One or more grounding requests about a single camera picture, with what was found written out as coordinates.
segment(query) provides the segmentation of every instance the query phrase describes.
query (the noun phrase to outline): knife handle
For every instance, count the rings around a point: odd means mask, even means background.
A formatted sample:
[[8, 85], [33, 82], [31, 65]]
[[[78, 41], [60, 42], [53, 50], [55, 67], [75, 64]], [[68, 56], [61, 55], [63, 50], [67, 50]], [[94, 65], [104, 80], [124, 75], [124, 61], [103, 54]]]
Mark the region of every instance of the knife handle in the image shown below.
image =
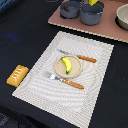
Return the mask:
[[93, 62], [93, 63], [96, 62], [96, 59], [93, 59], [93, 58], [89, 58], [89, 57], [85, 57], [85, 56], [81, 56], [81, 55], [77, 55], [77, 57], [78, 57], [79, 59], [86, 60], [86, 61], [90, 61], [90, 62]]

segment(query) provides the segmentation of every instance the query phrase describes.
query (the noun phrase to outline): placemat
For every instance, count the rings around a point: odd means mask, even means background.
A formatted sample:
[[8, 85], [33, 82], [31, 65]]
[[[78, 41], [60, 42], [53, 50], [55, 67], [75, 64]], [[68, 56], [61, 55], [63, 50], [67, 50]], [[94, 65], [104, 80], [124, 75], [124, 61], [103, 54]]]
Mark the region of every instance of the placemat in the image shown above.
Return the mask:
[[[97, 59], [96, 63], [80, 60], [81, 74], [70, 79], [82, 84], [83, 90], [43, 77], [44, 70], [56, 74], [54, 64], [64, 56], [56, 49]], [[112, 50], [110, 44], [60, 31], [12, 95], [80, 128], [87, 128]]]

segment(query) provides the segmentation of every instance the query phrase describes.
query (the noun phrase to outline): fork handle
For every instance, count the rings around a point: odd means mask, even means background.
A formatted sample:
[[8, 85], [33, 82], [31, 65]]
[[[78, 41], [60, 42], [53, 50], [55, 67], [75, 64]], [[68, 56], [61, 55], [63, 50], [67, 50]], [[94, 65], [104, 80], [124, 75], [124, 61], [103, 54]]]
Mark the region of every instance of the fork handle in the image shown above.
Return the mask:
[[79, 88], [79, 89], [84, 89], [83, 85], [77, 84], [77, 83], [69, 81], [67, 79], [63, 79], [62, 82], [65, 83], [65, 84], [69, 84], [69, 85], [71, 85], [73, 87]]

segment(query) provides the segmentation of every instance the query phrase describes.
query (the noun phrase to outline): gray bowl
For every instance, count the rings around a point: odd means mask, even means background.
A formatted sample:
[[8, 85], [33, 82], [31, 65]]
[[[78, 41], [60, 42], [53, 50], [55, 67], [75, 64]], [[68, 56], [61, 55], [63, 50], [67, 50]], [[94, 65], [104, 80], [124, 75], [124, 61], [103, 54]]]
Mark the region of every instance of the gray bowl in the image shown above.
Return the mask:
[[79, 15], [79, 11], [80, 4], [76, 1], [66, 1], [60, 6], [60, 14], [65, 18], [75, 18]]
[[80, 19], [86, 25], [95, 25], [101, 21], [103, 7], [99, 4], [84, 4], [80, 10]]

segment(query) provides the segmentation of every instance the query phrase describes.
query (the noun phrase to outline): banana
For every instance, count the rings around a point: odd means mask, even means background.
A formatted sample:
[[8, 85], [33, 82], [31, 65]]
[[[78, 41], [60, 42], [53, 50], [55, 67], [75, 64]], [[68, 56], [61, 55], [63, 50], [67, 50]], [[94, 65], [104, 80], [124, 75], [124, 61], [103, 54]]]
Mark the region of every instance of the banana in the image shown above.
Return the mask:
[[70, 71], [71, 71], [71, 61], [68, 58], [65, 58], [65, 57], [62, 57], [61, 60], [66, 66], [66, 74], [70, 73]]

